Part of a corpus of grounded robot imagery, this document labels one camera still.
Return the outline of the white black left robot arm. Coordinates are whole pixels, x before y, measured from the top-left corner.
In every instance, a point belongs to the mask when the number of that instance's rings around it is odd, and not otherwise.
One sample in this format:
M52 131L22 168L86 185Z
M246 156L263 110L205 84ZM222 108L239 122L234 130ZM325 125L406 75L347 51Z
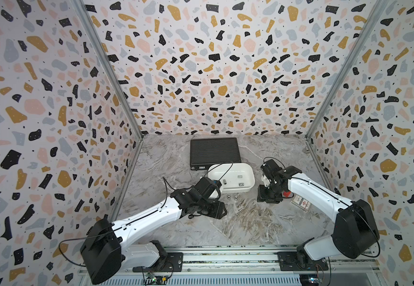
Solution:
M139 214L114 222L96 222L80 249L92 284L101 284L123 269L163 269L168 254L161 244L154 240L136 245L136 241L183 217L223 218L227 210L220 201L220 188L220 181L204 176L194 186L174 190Z

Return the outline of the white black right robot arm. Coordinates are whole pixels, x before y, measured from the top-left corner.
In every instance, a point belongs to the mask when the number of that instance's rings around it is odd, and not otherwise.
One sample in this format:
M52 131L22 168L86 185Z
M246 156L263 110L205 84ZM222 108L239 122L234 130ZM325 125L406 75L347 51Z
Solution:
M342 197L314 182L300 169L282 168L273 159L264 162L261 171L259 202L278 204L285 193L292 193L306 199L334 222L331 235L310 239L297 247L296 257L301 267L337 255L356 259L373 245L380 245L376 221L366 201Z

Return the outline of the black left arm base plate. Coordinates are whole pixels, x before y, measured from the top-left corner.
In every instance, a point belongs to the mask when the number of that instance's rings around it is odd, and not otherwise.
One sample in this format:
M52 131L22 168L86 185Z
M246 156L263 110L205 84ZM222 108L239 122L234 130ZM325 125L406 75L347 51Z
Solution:
M183 269L184 254L182 252L167 253L163 258L159 258L154 265L143 268L135 267L133 272L181 272Z

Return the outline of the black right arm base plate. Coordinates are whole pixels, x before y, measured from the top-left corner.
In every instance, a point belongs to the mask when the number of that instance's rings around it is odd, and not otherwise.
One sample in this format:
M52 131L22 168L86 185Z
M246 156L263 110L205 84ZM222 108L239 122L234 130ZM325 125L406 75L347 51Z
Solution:
M302 251L280 251L277 260L281 271L327 271L327 259L312 260Z

